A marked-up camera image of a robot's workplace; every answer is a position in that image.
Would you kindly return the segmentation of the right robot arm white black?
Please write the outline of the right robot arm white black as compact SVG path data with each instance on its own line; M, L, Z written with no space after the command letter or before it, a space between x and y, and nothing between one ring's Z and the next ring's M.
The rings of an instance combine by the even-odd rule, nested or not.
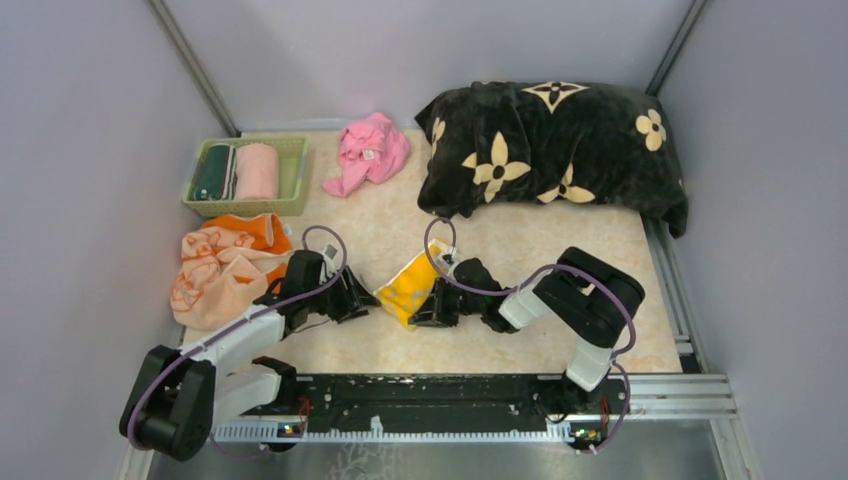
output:
M632 276L578 248L516 287L504 287L477 258L437 260L439 273L414 326L454 327L462 316L477 316L498 333L516 333L536 320L556 317L577 336L560 384L540 393L545 414L590 411L602 398L602 383L621 351L616 344L632 322L645 291Z

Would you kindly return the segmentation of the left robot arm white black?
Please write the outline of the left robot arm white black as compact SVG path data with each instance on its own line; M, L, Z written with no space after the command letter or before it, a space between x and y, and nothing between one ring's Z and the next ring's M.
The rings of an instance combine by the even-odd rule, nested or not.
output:
M181 348L159 345L142 361L119 421L139 450L194 457L214 430L269 409L294 415L302 432L311 402L294 366L263 350L296 333L312 314L342 323L378 307L346 264L327 252L297 250L286 274L225 326Z

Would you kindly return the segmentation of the grey yellow duck towel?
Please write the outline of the grey yellow duck towel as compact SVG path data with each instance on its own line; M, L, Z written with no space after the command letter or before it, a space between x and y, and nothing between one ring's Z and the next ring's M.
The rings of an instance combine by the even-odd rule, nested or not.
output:
M456 251L440 239L430 240L387 283L373 290L373 296L401 325L412 327L412 317L430 295L436 279L440 273L448 273L443 257Z

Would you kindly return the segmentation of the black floral pillow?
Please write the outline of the black floral pillow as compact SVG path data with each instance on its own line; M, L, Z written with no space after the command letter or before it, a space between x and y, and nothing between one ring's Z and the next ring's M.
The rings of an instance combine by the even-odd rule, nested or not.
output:
M687 229L670 120L653 96L592 82L475 82L417 115L430 155L421 210L469 217L498 202L620 205Z

